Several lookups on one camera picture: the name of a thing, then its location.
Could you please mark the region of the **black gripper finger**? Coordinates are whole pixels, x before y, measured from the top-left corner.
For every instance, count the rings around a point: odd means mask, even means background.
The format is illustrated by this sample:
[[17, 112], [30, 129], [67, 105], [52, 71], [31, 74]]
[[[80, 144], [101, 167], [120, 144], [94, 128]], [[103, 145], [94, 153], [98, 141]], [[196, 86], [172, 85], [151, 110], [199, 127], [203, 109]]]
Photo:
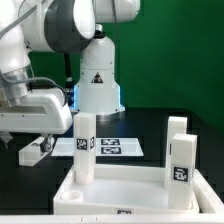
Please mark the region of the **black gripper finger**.
[[13, 139], [9, 132], [0, 131], [0, 140], [4, 143], [5, 147], [8, 148], [8, 143]]
[[40, 149], [42, 153], [50, 152], [54, 144], [54, 138], [52, 134], [43, 134], [43, 141], [40, 144]]

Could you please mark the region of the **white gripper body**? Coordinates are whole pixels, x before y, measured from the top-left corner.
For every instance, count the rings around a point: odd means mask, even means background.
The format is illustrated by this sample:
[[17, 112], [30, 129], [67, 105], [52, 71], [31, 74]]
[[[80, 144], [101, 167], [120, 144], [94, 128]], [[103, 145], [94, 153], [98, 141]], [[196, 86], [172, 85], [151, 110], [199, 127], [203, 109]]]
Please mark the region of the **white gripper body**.
[[0, 107], [0, 131], [63, 134], [71, 125], [71, 112], [59, 89], [35, 89], [19, 106]]

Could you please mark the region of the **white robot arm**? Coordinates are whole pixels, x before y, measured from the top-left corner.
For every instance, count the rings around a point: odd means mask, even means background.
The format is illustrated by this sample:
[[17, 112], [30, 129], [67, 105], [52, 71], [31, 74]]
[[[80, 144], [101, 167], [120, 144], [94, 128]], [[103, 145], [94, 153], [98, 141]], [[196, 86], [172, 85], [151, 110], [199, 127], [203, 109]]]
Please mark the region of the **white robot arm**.
[[52, 136], [72, 125], [65, 90], [33, 75], [30, 51], [80, 56], [77, 111], [124, 111], [114, 80], [115, 46], [102, 25], [132, 21], [139, 11], [140, 0], [0, 0], [0, 140], [38, 133], [49, 151]]

